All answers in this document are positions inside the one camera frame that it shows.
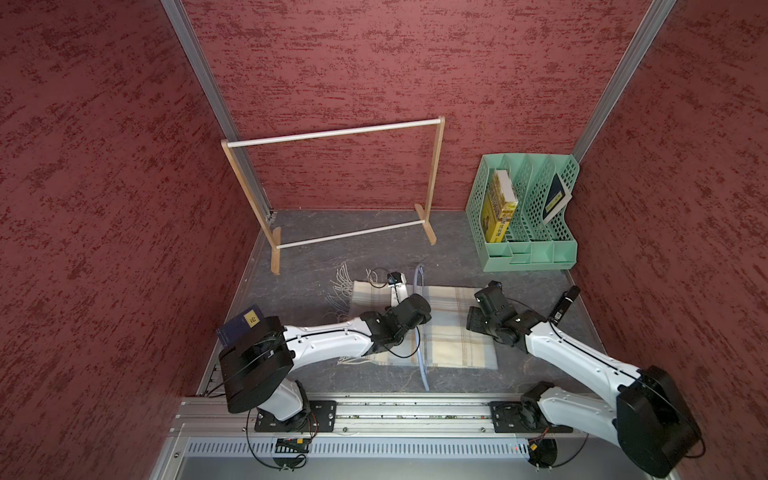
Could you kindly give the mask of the light blue clothes hanger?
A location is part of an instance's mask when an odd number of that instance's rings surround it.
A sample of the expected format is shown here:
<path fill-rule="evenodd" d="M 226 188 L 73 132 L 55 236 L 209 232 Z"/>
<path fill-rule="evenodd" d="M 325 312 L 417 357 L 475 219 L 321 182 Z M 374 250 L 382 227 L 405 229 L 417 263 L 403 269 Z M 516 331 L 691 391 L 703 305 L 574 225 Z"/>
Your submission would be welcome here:
<path fill-rule="evenodd" d="M 422 294 L 425 286 L 425 275 L 424 275 L 424 265 L 422 263 L 418 264 L 414 271 L 414 278 L 413 278 L 413 292 L 416 294 Z M 425 340 L 424 336 L 421 333 L 421 330 L 419 327 L 416 328 L 415 337 L 418 342 L 418 347 L 416 351 L 418 366 L 419 366 L 419 373 L 420 378 L 422 381 L 422 384 L 424 386 L 424 389 L 426 392 L 430 391 L 430 386 L 427 378 L 427 368 L 426 368 L 426 362 L 424 359 L 424 353 L 423 353 L 423 347 L 425 346 Z"/>

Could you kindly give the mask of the plaid beige blue scarf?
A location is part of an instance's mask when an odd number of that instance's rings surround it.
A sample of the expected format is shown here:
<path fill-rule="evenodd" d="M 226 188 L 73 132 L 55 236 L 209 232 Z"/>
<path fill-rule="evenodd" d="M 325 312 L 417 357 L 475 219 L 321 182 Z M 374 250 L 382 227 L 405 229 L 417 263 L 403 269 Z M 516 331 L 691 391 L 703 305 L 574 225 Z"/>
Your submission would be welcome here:
<path fill-rule="evenodd" d="M 346 264 L 336 271 L 330 282 L 326 303 L 335 310 L 340 321 L 357 317 L 366 311 L 383 311 L 390 306 L 390 288 L 383 277 L 373 274 L 373 282 L 354 281 Z M 407 285 L 413 293 L 412 285 Z M 424 359 L 428 370 L 436 368 L 486 369 L 498 368 L 495 343 L 492 339 L 465 329 L 468 310 L 475 303 L 469 288 L 424 286 L 422 295 L 431 306 L 432 319 L 420 326 L 424 336 Z M 418 342 L 409 333 L 402 344 L 365 358 L 365 363 L 419 367 L 416 351 Z"/>

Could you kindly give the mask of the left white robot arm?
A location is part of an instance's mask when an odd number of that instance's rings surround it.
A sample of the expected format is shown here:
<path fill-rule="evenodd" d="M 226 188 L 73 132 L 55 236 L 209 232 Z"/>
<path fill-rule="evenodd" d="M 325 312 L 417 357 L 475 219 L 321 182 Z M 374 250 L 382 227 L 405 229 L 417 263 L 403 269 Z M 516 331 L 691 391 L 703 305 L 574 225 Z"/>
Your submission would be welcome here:
<path fill-rule="evenodd" d="M 338 358 L 393 353 L 411 331 L 431 320 L 431 307 L 412 294 L 382 312 L 315 327 L 284 326 L 277 316 L 259 320 L 219 354 L 227 410 L 254 409 L 277 421 L 301 422 L 309 414 L 303 386 L 288 378 L 302 367 Z"/>

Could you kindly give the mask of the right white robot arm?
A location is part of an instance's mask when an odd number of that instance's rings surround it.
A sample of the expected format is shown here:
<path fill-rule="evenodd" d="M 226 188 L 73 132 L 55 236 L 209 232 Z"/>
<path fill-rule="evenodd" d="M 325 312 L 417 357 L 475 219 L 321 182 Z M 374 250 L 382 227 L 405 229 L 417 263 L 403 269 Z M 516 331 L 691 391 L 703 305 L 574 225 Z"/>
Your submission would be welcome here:
<path fill-rule="evenodd" d="M 684 458 L 706 445 L 701 428 L 672 377 L 663 369 L 641 369 L 618 361 L 563 332 L 559 323 L 580 290 L 565 291 L 549 315 L 515 308 L 499 282 L 474 295 L 467 329 L 544 360 L 589 388 L 587 395 L 541 381 L 517 402 L 491 406 L 497 432 L 518 428 L 529 434 L 529 462 L 561 467 L 552 433 L 573 429 L 617 446 L 654 478 L 668 476 Z"/>

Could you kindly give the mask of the black stapler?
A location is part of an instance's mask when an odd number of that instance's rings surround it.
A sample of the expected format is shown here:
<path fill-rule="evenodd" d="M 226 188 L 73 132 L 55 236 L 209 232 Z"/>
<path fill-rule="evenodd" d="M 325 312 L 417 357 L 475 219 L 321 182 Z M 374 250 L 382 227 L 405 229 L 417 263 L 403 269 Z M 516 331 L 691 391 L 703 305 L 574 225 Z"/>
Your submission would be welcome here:
<path fill-rule="evenodd" d="M 547 317 L 548 321 L 553 325 L 558 326 L 567 311 L 579 298 L 580 293 L 581 289 L 576 285 L 571 286 L 567 291 L 565 291 L 549 313 Z"/>

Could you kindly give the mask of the green plastic file organizer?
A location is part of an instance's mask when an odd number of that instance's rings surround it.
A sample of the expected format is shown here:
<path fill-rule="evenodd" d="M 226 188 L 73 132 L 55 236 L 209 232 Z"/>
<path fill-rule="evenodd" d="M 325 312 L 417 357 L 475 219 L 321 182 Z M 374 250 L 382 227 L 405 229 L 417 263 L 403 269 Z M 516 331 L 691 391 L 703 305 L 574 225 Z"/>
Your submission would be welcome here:
<path fill-rule="evenodd" d="M 492 174 L 505 170 L 519 205 L 501 242 L 485 241 L 481 211 Z M 565 221 L 565 211 L 543 220 L 552 179 L 569 190 L 580 166 L 571 155 L 504 153 L 484 155 L 478 165 L 465 208 L 480 266 L 485 272 L 569 270 L 577 261 L 578 242 Z"/>

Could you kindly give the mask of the dark blue yellow book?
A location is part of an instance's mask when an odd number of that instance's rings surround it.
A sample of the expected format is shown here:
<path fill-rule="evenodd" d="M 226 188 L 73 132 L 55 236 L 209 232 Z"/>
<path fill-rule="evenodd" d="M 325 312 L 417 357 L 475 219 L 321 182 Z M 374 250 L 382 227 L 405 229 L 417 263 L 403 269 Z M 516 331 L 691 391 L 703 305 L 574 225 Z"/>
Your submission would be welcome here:
<path fill-rule="evenodd" d="M 553 220 L 562 210 L 565 209 L 571 199 L 571 189 L 566 185 L 563 178 L 559 174 L 555 173 L 544 200 L 544 206 L 542 209 L 542 222 L 549 223 L 551 220 Z"/>

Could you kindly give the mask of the dark blue notebook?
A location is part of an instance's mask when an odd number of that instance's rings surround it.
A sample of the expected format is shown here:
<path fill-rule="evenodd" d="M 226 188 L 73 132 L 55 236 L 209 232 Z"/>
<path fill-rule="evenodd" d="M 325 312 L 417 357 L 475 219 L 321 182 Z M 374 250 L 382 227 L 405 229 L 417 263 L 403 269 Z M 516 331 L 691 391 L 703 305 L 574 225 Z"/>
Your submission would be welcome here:
<path fill-rule="evenodd" d="M 227 320 L 217 329 L 217 337 L 223 347 L 234 345 L 238 339 L 248 333 L 252 327 L 261 322 L 263 313 L 257 305 L 252 305 L 245 311 Z"/>

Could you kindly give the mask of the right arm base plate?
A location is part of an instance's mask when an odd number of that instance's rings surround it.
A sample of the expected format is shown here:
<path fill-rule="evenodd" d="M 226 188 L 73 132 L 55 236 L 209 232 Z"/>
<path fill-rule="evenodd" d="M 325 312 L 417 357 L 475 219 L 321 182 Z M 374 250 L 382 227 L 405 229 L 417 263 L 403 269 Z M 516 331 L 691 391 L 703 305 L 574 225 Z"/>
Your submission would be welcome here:
<path fill-rule="evenodd" d="M 571 427 L 549 422 L 535 402 L 494 401 L 489 403 L 489 408 L 496 433 L 542 435 L 573 432 Z"/>

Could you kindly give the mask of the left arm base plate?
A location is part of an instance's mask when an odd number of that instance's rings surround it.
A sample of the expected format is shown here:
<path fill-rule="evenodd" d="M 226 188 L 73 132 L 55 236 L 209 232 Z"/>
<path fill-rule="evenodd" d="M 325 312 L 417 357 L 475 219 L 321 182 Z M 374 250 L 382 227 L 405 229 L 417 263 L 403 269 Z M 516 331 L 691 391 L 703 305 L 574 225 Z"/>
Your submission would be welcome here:
<path fill-rule="evenodd" d="M 307 433 L 316 434 L 334 430 L 337 402 L 310 400 L 304 409 L 288 420 L 277 420 L 269 412 L 259 410 L 253 420 L 253 430 L 259 433 Z"/>

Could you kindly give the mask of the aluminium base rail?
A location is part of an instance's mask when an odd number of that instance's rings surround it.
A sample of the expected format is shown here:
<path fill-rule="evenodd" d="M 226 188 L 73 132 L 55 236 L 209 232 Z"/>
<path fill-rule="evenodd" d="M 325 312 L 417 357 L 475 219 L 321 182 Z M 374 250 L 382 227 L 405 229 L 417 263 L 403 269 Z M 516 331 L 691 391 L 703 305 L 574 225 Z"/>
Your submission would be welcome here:
<path fill-rule="evenodd" d="M 495 394 L 332 394 L 334 428 L 304 466 L 274 469 L 280 434 L 256 432 L 220 399 L 182 400 L 153 479 L 643 479 L 620 450 L 580 432 L 555 435 L 553 469 L 527 461 L 524 434 L 497 433 Z"/>

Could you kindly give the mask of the aluminium corner post right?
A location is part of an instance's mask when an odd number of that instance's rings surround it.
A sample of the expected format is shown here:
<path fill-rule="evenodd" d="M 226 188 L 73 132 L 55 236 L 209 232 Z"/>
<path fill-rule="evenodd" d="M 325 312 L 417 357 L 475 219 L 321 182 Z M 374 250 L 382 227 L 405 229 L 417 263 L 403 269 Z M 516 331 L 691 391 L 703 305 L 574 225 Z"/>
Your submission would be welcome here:
<path fill-rule="evenodd" d="M 676 3 L 676 0 L 653 0 L 650 3 L 573 147 L 571 155 L 578 163 L 584 160 Z"/>

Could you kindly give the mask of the aluminium corner post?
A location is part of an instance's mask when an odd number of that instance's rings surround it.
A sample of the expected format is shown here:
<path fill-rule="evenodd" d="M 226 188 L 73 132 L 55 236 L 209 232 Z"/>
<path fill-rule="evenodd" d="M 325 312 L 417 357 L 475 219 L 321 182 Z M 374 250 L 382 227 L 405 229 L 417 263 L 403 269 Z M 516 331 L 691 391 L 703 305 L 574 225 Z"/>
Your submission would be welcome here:
<path fill-rule="evenodd" d="M 205 97 L 223 132 L 224 139 L 229 141 L 238 140 L 239 132 L 215 80 L 202 46 L 194 32 L 183 2 L 179 0 L 162 0 L 161 4 L 171 22 L 172 28 L 184 50 L 193 72 L 203 89 Z M 249 155 L 243 149 L 237 149 L 234 152 L 234 158 L 237 165 L 243 169 L 246 186 L 254 195 L 255 203 L 265 214 L 267 223 L 272 224 L 274 222 L 272 207 L 263 185 L 251 165 Z"/>
<path fill-rule="evenodd" d="M 571 155 L 578 163 L 584 160 L 676 3 L 676 0 L 653 0 L 650 3 L 573 147 Z"/>

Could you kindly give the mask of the aluminium corner post left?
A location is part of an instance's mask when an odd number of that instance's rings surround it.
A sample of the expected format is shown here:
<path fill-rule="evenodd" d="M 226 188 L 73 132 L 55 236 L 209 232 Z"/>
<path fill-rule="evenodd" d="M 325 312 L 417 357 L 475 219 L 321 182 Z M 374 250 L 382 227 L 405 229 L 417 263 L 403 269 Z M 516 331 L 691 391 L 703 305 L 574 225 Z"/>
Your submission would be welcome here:
<path fill-rule="evenodd" d="M 205 97 L 223 132 L 224 139 L 229 141 L 238 140 L 239 132 L 215 80 L 202 46 L 194 32 L 183 2 L 179 0 L 162 0 L 161 4 L 171 22 L 172 28 L 184 50 L 193 72 L 203 89 Z M 254 195 L 255 203 L 265 214 L 267 223 L 272 224 L 274 222 L 272 207 L 263 185 L 251 165 L 249 155 L 243 149 L 237 149 L 234 152 L 234 158 L 237 165 L 243 169 L 246 186 Z"/>

